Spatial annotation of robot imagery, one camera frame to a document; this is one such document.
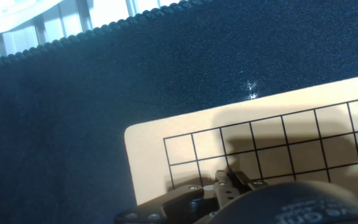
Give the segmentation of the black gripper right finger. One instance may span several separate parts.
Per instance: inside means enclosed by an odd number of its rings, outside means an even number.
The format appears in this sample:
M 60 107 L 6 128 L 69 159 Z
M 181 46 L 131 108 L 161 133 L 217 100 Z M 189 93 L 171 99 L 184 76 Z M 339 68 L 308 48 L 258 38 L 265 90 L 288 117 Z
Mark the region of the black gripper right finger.
M 268 186 L 264 181 L 250 180 L 245 173 L 232 169 L 218 170 L 215 178 L 214 196 L 219 207 L 227 205 L 242 194 Z

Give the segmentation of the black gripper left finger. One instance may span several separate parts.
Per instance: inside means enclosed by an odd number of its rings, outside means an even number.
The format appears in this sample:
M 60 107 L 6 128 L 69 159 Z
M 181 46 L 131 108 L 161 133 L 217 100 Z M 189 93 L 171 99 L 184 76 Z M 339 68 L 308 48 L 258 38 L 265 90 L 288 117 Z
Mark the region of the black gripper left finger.
M 116 215 L 114 224 L 195 223 L 219 209 L 212 191 L 184 185 Z

